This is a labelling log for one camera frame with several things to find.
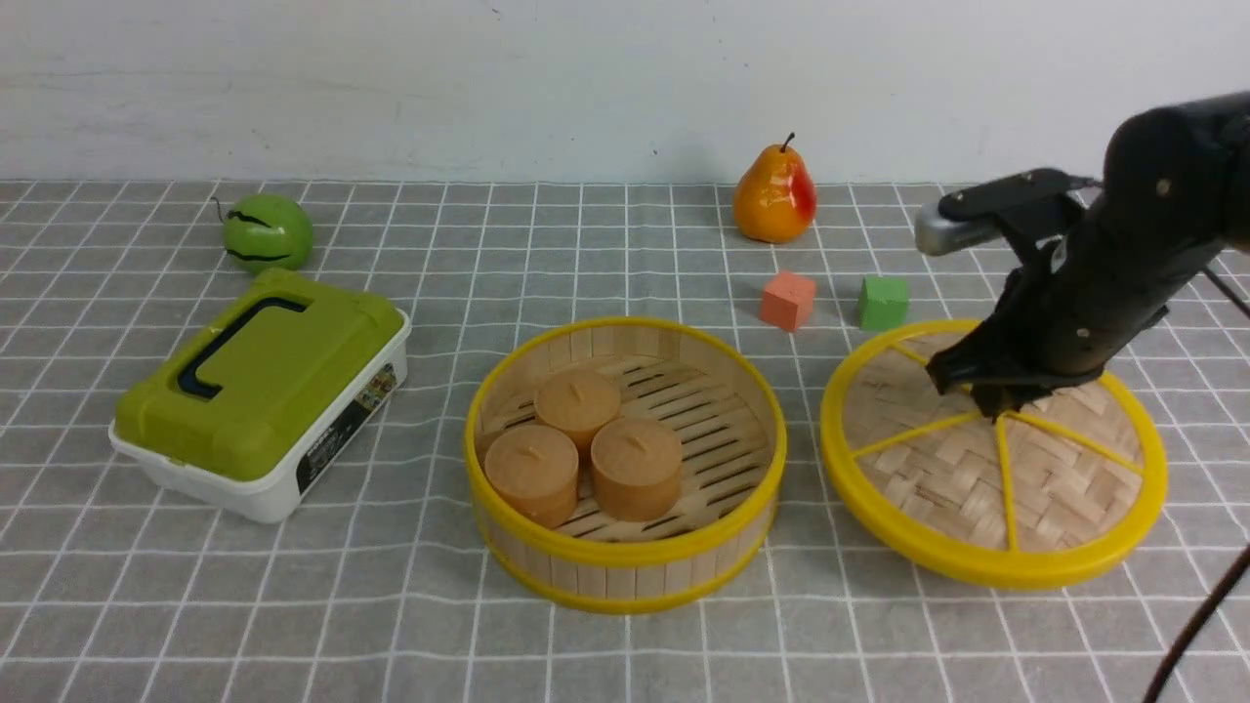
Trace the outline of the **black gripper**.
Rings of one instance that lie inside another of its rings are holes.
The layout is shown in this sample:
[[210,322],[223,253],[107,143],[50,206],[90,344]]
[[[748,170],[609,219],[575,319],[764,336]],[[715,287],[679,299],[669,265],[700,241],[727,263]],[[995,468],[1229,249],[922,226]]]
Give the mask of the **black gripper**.
[[1102,374],[1118,352],[1156,324],[1166,303],[1222,253],[1195,228],[1094,220],[1062,241],[1062,265],[1025,269],[988,320],[925,369],[935,392],[971,393],[996,420]]

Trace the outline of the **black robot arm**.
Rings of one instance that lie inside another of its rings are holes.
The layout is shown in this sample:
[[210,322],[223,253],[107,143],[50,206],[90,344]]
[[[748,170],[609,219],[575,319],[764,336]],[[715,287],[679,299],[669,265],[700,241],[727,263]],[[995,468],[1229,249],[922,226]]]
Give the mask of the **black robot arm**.
[[1246,93],[1174,103],[1112,133],[1101,178],[1038,168],[922,208],[922,254],[1002,239],[1019,261],[991,315],[928,362],[935,392],[968,387],[994,419],[1102,377],[1192,276],[1248,250],[1248,143]]

